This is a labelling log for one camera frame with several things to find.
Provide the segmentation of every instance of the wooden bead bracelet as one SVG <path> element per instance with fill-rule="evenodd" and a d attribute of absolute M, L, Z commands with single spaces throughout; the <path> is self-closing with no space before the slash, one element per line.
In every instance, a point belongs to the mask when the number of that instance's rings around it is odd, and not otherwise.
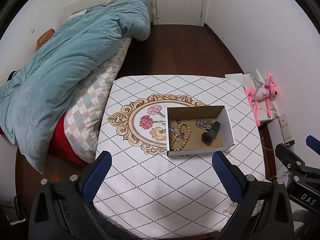
<path fill-rule="evenodd" d="M 190 131 L 191 131 L 190 130 L 190 126 L 186 122 L 182 123 L 180 120 L 177 120 L 177 124 L 179 125 L 178 129 L 177 129 L 177 132 L 179 133 L 181 131 L 182 125 L 184 125 L 185 127 L 187 127 L 187 135 L 186 135 L 186 138 L 182 138 L 183 139 L 182 145 L 179 148 L 176 148 L 176 149 L 173 148 L 173 144 L 176 141 L 178 142 L 180 140 L 180 138 L 178 138 L 176 135 L 174 135 L 172 140 L 171 140 L 171 143 L 170 143 L 170 150 L 171 151 L 181 151 L 185 147 L 185 145 L 188 142 L 189 137 L 190 137 Z"/>

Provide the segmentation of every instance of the metal screw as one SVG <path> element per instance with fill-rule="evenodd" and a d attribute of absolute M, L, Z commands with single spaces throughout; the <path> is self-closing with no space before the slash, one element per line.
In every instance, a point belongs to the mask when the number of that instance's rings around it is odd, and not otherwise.
<path fill-rule="evenodd" d="M 41 181 L 40 181 L 40 183 L 41 183 L 42 185 L 47 184 L 47 182 L 48 182 L 48 180 L 47 180 L 47 179 L 41 179 Z"/>
<path fill-rule="evenodd" d="M 71 181 L 76 181 L 77 179 L 78 179 L 78 175 L 76 175 L 76 174 L 73 174 L 70 176 Z"/>
<path fill-rule="evenodd" d="M 284 182 L 283 182 L 282 179 L 278 178 L 278 179 L 277 179 L 277 183 L 280 184 L 280 185 L 282 185 Z"/>
<path fill-rule="evenodd" d="M 251 174 L 247 175 L 247 180 L 248 181 L 254 181 L 255 180 L 255 177 Z"/>

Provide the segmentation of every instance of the pink flower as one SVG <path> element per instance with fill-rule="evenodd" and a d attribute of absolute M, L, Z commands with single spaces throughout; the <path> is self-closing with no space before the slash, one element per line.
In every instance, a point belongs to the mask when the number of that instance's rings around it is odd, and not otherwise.
<path fill-rule="evenodd" d="M 153 125 L 152 118 L 149 115 L 145 115 L 140 118 L 140 125 L 144 130 L 150 129 Z"/>
<path fill-rule="evenodd" d="M 147 113 L 148 114 L 151 114 L 151 115 L 155 115 L 155 114 L 158 114 L 162 109 L 162 106 L 160 105 L 153 105 L 153 106 L 150 106 Z"/>

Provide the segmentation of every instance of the cardboard box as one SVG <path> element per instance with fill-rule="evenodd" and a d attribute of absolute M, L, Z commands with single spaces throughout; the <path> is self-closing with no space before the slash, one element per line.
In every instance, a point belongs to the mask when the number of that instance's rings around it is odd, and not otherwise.
<path fill-rule="evenodd" d="M 166 107 L 165 118 L 168 156 L 214 153 L 216 151 L 224 151 L 235 144 L 228 111 L 224 106 Z M 206 144 L 202 141 L 201 135 L 207 131 L 204 128 L 196 127 L 196 120 L 198 119 L 218 121 L 220 123 L 220 129 L 211 144 Z M 177 120 L 182 123 L 186 122 L 190 126 L 190 137 L 182 150 L 170 151 L 170 142 L 174 135 L 169 133 L 169 126 L 173 125 L 178 128 Z M 182 130 L 186 136 L 186 126 L 183 125 Z M 180 138 L 180 141 L 175 142 L 173 147 L 179 148 L 183 141 Z"/>

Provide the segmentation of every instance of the checkered pillowcase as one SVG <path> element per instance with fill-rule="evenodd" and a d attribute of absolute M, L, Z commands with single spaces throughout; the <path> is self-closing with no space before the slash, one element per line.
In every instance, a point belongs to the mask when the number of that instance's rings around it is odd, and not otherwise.
<path fill-rule="evenodd" d="M 85 162 L 96 156 L 99 120 L 110 87 L 124 61 L 131 38 L 120 40 L 118 52 L 78 83 L 64 118 L 64 132 L 73 151 Z"/>

